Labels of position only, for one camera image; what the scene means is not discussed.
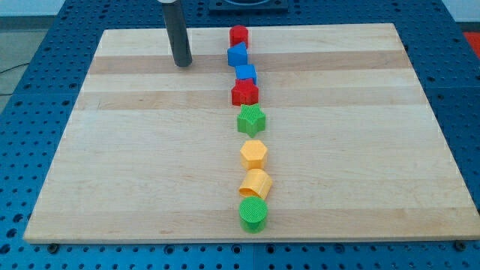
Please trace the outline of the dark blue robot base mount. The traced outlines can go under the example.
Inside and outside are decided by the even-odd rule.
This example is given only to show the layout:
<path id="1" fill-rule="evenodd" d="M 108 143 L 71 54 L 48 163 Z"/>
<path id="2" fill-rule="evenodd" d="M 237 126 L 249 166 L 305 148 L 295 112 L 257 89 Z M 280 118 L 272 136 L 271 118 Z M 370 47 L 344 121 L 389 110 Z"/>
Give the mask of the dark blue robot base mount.
<path id="1" fill-rule="evenodd" d="M 288 0 L 209 0 L 208 12 L 222 14 L 226 12 L 288 11 Z"/>

